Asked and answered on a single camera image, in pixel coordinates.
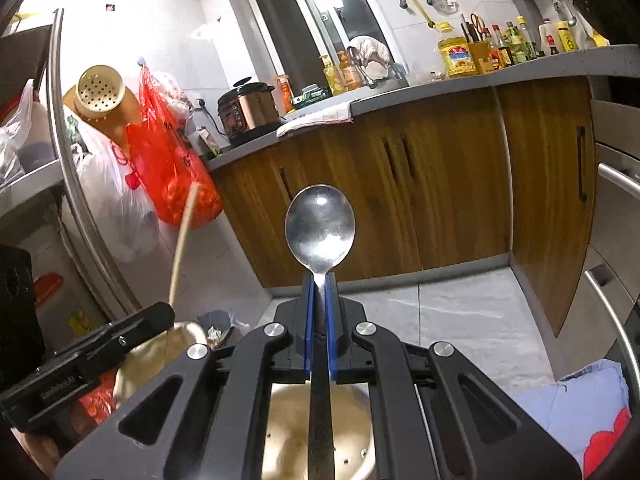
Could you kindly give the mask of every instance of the rice cooker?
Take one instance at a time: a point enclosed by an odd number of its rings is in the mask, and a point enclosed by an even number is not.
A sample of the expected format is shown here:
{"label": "rice cooker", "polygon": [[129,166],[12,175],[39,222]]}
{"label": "rice cooker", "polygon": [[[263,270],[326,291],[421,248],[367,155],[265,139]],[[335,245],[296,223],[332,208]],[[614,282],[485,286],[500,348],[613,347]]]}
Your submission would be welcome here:
{"label": "rice cooker", "polygon": [[266,83],[249,83],[250,77],[241,79],[234,88],[218,99],[218,115],[232,146],[276,130],[282,119]]}

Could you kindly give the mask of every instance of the blue cloth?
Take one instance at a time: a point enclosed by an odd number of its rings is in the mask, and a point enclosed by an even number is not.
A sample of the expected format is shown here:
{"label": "blue cloth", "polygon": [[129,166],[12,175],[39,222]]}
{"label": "blue cloth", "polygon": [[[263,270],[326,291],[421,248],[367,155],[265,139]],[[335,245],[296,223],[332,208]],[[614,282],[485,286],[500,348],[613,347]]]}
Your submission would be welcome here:
{"label": "blue cloth", "polygon": [[597,431],[613,431],[623,408],[629,408],[629,390],[620,364],[601,359],[555,384],[527,390],[508,390],[547,433],[584,469],[584,451]]}

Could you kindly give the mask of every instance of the condiment bottle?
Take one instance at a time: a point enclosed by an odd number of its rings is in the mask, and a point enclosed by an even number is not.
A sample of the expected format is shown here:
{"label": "condiment bottle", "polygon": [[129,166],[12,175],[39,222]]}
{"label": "condiment bottle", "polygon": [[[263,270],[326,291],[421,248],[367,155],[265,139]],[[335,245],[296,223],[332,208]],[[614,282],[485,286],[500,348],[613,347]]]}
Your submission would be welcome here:
{"label": "condiment bottle", "polygon": [[504,43],[502,33],[500,32],[500,27],[498,27],[498,25],[496,25],[495,23],[492,25],[492,27],[495,34],[495,44],[498,46],[498,51],[500,51],[500,59],[502,60],[502,65],[505,67],[514,65],[515,61],[513,60],[513,56],[511,55],[511,50],[509,49],[507,44]]}
{"label": "condiment bottle", "polygon": [[524,44],[527,47],[527,59],[532,60],[538,57],[538,53],[536,51],[536,42],[531,37],[529,33],[529,27],[527,27],[527,22],[524,20],[524,16],[518,16],[518,28],[520,29],[520,33],[524,38]]}
{"label": "condiment bottle", "polygon": [[340,78],[340,72],[335,67],[333,61],[328,54],[324,54],[320,56],[322,59],[322,63],[324,64],[324,78],[329,84],[329,90],[331,90],[332,95],[340,95],[344,94],[347,90],[342,84],[342,79]]}
{"label": "condiment bottle", "polygon": [[513,22],[507,22],[507,33],[510,37],[511,53],[516,63],[527,62],[527,47],[520,31],[514,27]]}
{"label": "condiment bottle", "polygon": [[364,82],[360,76],[360,72],[354,65],[353,61],[349,59],[345,51],[338,52],[338,58],[340,59],[340,70],[344,77],[344,85],[348,91],[355,90],[364,86]]}
{"label": "condiment bottle", "polygon": [[280,85],[280,90],[282,90],[282,103],[284,104],[284,113],[288,114],[295,110],[292,101],[293,101],[293,92],[291,90],[291,85],[289,84],[289,76],[287,74],[280,74],[276,76],[276,81],[278,85]]}
{"label": "condiment bottle", "polygon": [[542,50],[547,56],[560,53],[558,50],[560,38],[551,24],[551,19],[545,18],[545,23],[540,25],[540,38],[542,39]]}
{"label": "condiment bottle", "polygon": [[485,27],[482,30],[482,34],[485,36],[487,42],[489,43],[489,55],[491,56],[491,63],[494,66],[494,71],[504,68],[502,58],[500,57],[500,49],[495,44],[494,37],[489,32],[489,29]]}
{"label": "condiment bottle", "polygon": [[447,75],[460,77],[477,74],[478,69],[469,52],[467,40],[463,36],[457,36],[449,22],[437,22],[435,28],[442,37],[438,42],[438,49],[447,68]]}
{"label": "condiment bottle", "polygon": [[560,42],[565,52],[571,52],[572,50],[578,50],[578,45],[575,43],[574,35],[567,27],[566,22],[558,22],[556,25],[558,28],[558,36],[560,36]]}

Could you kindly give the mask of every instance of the wooden cabinet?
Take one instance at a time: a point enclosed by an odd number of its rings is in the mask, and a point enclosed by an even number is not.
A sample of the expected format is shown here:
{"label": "wooden cabinet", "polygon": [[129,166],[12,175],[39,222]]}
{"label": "wooden cabinet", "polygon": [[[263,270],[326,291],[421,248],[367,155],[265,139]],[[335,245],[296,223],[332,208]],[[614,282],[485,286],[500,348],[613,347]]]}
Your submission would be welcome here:
{"label": "wooden cabinet", "polygon": [[580,279],[593,218],[589,85],[585,78],[558,78],[497,92],[511,157],[513,257],[558,335]]}
{"label": "wooden cabinet", "polygon": [[491,89],[386,110],[423,269],[509,252],[509,174]]}
{"label": "wooden cabinet", "polygon": [[330,184],[353,206],[356,237],[338,280],[362,280],[505,254],[504,136],[488,89],[384,108],[303,132],[213,174],[263,286],[301,283],[284,219],[290,198]]}

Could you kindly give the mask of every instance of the red plastic bag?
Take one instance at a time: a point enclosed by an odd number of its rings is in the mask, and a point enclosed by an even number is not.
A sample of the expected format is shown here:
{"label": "red plastic bag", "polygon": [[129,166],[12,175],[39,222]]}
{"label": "red plastic bag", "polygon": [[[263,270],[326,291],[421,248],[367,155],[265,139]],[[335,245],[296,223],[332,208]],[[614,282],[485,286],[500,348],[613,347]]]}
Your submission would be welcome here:
{"label": "red plastic bag", "polygon": [[222,199],[206,168],[180,135],[180,123],[158,93],[158,84],[148,67],[140,71],[140,112],[142,124],[127,125],[130,158],[158,218],[178,226],[192,182],[200,184],[191,226],[198,228],[222,211]]}
{"label": "red plastic bag", "polygon": [[101,424],[116,409],[113,402],[115,385],[116,372],[111,370],[100,376],[100,386],[79,399],[89,416],[98,424]]}

